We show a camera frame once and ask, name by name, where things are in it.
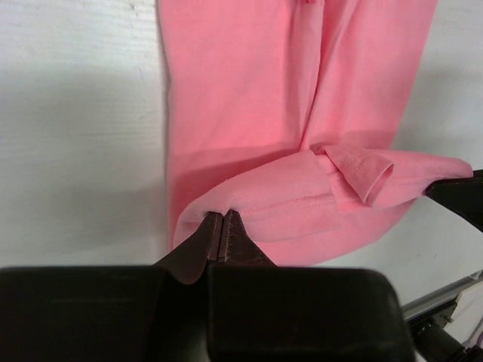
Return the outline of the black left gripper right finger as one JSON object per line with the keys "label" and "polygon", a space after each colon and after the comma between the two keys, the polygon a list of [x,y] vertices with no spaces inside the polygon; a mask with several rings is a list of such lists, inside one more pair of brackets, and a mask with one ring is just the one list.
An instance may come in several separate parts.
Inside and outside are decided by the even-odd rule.
{"label": "black left gripper right finger", "polygon": [[413,361],[397,294],[363,268],[270,265],[238,213],[223,221],[225,260],[208,268],[212,361]]}

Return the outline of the light pink t-shirt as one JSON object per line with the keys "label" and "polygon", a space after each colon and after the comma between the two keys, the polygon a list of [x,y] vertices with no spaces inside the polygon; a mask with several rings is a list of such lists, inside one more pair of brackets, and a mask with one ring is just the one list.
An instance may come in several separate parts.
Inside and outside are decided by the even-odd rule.
{"label": "light pink t-shirt", "polygon": [[434,1],[161,1],[168,246],[237,211],[276,264],[385,235],[457,158],[396,151]]}

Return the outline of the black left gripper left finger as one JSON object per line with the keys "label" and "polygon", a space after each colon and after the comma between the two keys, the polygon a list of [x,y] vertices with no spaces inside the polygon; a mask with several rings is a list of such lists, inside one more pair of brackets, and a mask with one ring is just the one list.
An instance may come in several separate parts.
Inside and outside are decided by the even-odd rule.
{"label": "black left gripper left finger", "polygon": [[153,265],[3,268],[3,361],[207,361],[209,213]]}

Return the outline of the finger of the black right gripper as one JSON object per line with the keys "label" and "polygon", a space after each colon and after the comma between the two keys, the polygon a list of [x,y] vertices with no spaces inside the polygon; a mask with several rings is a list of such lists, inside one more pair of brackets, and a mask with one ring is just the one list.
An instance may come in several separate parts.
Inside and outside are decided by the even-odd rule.
{"label": "finger of the black right gripper", "polygon": [[482,226],[482,170],[474,170],[470,178],[442,179],[431,183],[424,195],[473,226]]}

